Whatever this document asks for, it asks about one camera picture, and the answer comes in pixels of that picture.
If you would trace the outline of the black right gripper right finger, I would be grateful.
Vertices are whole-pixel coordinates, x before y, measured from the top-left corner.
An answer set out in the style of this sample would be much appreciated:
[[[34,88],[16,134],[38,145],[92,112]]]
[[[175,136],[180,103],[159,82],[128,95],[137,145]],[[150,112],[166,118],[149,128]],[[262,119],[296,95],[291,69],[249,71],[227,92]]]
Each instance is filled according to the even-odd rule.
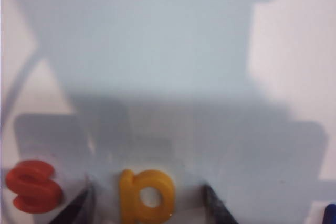
[[[238,224],[209,184],[202,186],[202,200],[205,209],[205,223]]]

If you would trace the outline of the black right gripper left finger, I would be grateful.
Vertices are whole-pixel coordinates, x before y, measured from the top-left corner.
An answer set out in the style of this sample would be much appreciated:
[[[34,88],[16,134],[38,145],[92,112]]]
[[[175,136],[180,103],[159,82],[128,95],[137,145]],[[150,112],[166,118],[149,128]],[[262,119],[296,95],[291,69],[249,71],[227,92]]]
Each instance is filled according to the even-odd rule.
[[[96,192],[92,180],[87,177],[84,188],[49,223],[50,224],[94,223],[95,210],[96,210]]]

